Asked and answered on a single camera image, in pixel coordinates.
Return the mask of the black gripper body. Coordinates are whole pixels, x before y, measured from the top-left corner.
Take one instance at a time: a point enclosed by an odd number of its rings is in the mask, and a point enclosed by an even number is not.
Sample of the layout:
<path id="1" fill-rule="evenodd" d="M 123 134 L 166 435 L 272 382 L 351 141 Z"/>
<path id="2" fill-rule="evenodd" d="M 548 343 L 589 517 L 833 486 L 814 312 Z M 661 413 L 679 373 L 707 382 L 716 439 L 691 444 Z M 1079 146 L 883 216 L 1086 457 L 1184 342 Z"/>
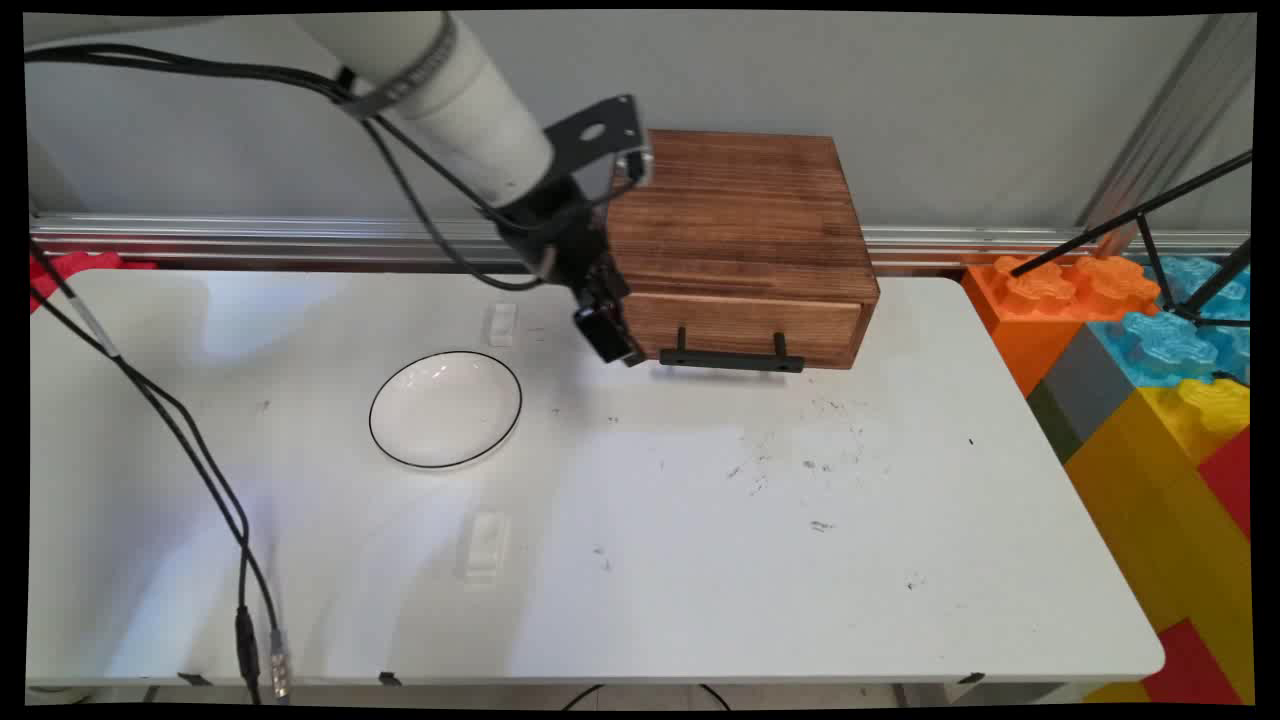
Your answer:
<path id="1" fill-rule="evenodd" d="M 575 178 L 559 178 L 497 209 L 500 237 L 532 278 L 499 281 L 507 291 L 561 284 L 575 293 L 612 293 L 614 261 L 607 234 L 607 208 L 614 192 L 590 199 Z"/>

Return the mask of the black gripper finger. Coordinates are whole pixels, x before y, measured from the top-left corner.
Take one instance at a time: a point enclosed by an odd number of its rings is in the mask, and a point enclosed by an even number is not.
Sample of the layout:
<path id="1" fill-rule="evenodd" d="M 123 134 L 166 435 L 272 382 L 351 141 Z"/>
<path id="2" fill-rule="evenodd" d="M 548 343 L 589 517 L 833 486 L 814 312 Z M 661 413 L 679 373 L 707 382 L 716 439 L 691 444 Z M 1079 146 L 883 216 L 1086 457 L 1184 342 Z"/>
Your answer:
<path id="1" fill-rule="evenodd" d="M 626 366 L 636 366 L 646 355 L 625 319 L 623 300 L 628 295 L 630 287 L 614 259 L 600 256 L 596 261 L 596 309 L 604 320 L 605 355 L 609 363 L 621 360 Z"/>
<path id="2" fill-rule="evenodd" d="M 634 355 L 634 340 L 616 305 L 581 306 L 573 313 L 573 324 L 603 363 L 627 360 Z"/>

